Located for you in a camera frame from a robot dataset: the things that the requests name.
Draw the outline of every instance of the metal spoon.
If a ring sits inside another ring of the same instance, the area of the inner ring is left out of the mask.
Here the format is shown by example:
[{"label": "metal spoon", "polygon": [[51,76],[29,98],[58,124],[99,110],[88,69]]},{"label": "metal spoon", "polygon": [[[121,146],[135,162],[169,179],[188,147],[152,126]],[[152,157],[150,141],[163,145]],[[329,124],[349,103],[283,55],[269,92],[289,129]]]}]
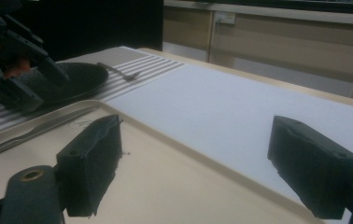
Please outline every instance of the metal spoon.
[{"label": "metal spoon", "polygon": [[133,73],[131,75],[126,75],[126,74],[122,73],[120,70],[118,70],[118,69],[116,69],[116,68],[114,68],[112,66],[109,66],[107,64],[97,63],[97,65],[121,75],[123,77],[123,79],[126,80],[126,81],[132,80],[132,79],[136,78],[139,74],[141,74],[141,72],[139,71],[139,72]]}]

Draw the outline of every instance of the wall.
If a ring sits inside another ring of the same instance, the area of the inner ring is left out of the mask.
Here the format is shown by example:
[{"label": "wall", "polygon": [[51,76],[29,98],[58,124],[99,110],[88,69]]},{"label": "wall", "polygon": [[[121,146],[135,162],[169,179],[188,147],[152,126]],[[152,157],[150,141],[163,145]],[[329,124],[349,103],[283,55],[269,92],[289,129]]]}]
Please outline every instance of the wall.
[{"label": "wall", "polygon": [[243,13],[224,24],[212,10],[165,7],[163,29],[171,50],[353,98],[353,24]]}]

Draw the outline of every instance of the white table surface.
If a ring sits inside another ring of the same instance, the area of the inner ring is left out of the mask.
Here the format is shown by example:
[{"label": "white table surface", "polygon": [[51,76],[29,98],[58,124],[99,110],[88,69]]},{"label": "white table surface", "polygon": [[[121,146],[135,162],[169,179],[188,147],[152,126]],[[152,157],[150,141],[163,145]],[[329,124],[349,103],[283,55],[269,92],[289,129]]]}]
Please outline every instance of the white table surface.
[{"label": "white table surface", "polygon": [[[267,160],[275,115],[304,122],[353,152],[353,105],[194,64],[106,103],[296,202]],[[328,222],[348,219],[346,212]]]}]

